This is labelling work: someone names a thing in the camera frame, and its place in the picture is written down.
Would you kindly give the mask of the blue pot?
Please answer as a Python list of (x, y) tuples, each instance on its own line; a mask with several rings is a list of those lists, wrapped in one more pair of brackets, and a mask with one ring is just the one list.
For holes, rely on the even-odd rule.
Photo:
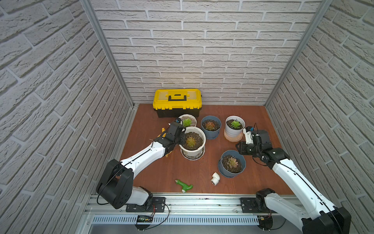
[(243, 155), (235, 150), (225, 151), (219, 162), (219, 172), (227, 178), (234, 178), (241, 174), (246, 168), (246, 160)]
[(216, 116), (206, 116), (201, 120), (202, 131), (209, 140), (219, 136), (221, 126), (221, 121)]

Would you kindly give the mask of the blue pot back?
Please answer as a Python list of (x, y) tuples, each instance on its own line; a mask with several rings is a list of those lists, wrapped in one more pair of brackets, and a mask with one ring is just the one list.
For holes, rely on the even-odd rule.
[(202, 131), (209, 140), (219, 136), (221, 126), (221, 121), (216, 116), (206, 116), (201, 120)]

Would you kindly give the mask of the white PVC elbow fitting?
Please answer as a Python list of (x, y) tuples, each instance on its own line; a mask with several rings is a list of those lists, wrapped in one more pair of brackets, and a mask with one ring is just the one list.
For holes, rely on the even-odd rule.
[(219, 181), (220, 181), (220, 176), (219, 176), (218, 173), (215, 172), (215, 173), (212, 175), (211, 183), (212, 183), (214, 186), (216, 186), (216, 185), (219, 183)]

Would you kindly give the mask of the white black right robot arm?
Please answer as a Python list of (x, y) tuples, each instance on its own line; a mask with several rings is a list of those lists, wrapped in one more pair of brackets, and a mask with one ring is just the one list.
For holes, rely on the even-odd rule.
[(281, 148), (272, 148), (271, 142), (262, 137), (266, 131), (254, 127), (243, 129), (245, 141), (236, 144), (241, 155), (259, 158), (261, 166), (274, 171), (302, 203), (300, 208), (281, 198), (274, 190), (266, 188), (256, 193), (253, 207), (275, 211), (298, 227), (304, 234), (347, 234), (350, 232), (351, 215), (343, 207), (337, 207), (315, 188), (299, 171), (290, 156)]

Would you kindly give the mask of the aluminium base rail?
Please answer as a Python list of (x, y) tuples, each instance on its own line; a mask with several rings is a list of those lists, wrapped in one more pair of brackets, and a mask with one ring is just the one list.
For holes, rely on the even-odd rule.
[[(261, 226), (271, 229), (272, 222), (282, 217), (275, 211), (270, 214), (242, 213), (240, 198), (255, 198), (254, 195), (156, 193), (154, 197), (166, 198), (163, 213), (128, 213), (126, 205), (115, 209), (106, 205), (103, 199), (91, 196), (77, 232), (88, 233), (92, 226), (100, 224), (137, 225), (143, 230), (159, 224)], [(296, 196), (280, 197), (303, 208)]]

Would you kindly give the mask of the blue pot front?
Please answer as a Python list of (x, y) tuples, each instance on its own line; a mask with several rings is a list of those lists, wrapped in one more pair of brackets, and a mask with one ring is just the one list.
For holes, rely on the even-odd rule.
[(246, 168), (246, 160), (243, 155), (235, 150), (225, 151), (219, 162), (219, 172), (227, 178), (234, 178), (241, 174)]

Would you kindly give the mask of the small white faceted pot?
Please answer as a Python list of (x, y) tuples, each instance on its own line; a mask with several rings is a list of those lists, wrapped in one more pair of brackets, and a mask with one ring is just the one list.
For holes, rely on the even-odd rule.
[(184, 127), (196, 127), (197, 120), (193, 115), (184, 114), (179, 117)]

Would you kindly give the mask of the yellow black plastic toolbox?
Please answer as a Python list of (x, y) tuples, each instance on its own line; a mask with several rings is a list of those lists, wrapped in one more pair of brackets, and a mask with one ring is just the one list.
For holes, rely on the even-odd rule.
[(159, 118), (176, 118), (184, 114), (199, 117), (202, 106), (199, 89), (159, 89), (153, 101), (153, 109)]

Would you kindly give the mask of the yellow plastic watering can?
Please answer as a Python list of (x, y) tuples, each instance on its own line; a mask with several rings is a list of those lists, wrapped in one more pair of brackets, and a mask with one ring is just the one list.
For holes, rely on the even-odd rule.
[(163, 127), (162, 128), (162, 133), (156, 138), (156, 141), (160, 144), (162, 144), (162, 146), (165, 148), (165, 157), (168, 157), (169, 155), (169, 145), (170, 145), (170, 141), (168, 139), (166, 139), (166, 135), (167, 135), (167, 132), (165, 130), (165, 128)]

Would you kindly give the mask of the aluminium frame corner post left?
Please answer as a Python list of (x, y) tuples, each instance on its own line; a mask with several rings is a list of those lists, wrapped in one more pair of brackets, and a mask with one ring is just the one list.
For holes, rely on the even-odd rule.
[(89, 21), (90, 21), (90, 23), (93, 27), (93, 30), (94, 30), (94, 32), (97, 36), (97, 39), (102, 46), (102, 49), (104, 51), (104, 54), (106, 55), (106, 58), (109, 62), (109, 65), (111, 66), (111, 68), (114, 72), (114, 75), (119, 82), (119, 85), (120, 85), (120, 87), (121, 87), (121, 89), (124, 93), (124, 96), (125, 96), (128, 104), (129, 104), (129, 106), (131, 107), (131, 109), (133, 109), (134, 106), (135, 106), (135, 103), (133, 102), (133, 100), (131, 98), (131, 95), (130, 95), (130, 92), (127, 89), (127, 86), (124, 82), (122, 74), (119, 70), (119, 67), (118, 67), (117, 63), (116, 63), (113, 52), (111, 51), (111, 48), (110, 48), (109, 43), (107, 41), (107, 38), (105, 37), (104, 31), (101, 27), (100, 21), (99, 21), (97, 15), (95, 13), (95, 10), (94, 10), (94, 8), (91, 4), (91, 1), (82, 0), (81, 3), (82, 3), (82, 6), (85, 10), (85, 13), (87, 14), (87, 17), (88, 17)]

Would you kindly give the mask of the green spray nozzle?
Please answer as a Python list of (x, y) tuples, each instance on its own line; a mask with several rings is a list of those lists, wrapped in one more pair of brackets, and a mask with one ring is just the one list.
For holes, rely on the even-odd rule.
[(175, 183), (181, 186), (182, 193), (185, 193), (193, 188), (193, 185), (187, 185), (186, 183), (180, 181), (179, 179), (176, 179)]

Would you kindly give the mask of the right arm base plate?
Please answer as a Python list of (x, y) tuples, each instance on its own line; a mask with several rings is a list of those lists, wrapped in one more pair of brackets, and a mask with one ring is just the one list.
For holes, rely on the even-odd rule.
[(240, 202), (242, 213), (271, 213), (262, 198), (240, 198)]

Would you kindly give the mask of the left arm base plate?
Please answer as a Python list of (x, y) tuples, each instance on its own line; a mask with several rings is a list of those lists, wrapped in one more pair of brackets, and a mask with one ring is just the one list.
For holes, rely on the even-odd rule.
[(165, 197), (152, 197), (144, 205), (127, 204), (128, 213), (163, 213), (165, 210)]

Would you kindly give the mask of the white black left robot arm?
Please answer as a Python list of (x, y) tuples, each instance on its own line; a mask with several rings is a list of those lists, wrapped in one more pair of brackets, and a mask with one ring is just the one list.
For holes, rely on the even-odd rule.
[(133, 181), (153, 162), (171, 153), (176, 145), (184, 144), (185, 131), (182, 120), (177, 118), (142, 151), (121, 161), (108, 162), (96, 187), (98, 196), (115, 209), (124, 205), (151, 208), (153, 194), (143, 187), (134, 187)]

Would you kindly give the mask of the large white round pot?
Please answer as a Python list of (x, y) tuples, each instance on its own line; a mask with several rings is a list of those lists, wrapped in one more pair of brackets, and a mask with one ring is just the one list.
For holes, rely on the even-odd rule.
[(180, 145), (182, 156), (188, 160), (198, 160), (205, 153), (206, 137), (198, 127), (187, 127), (185, 142)]

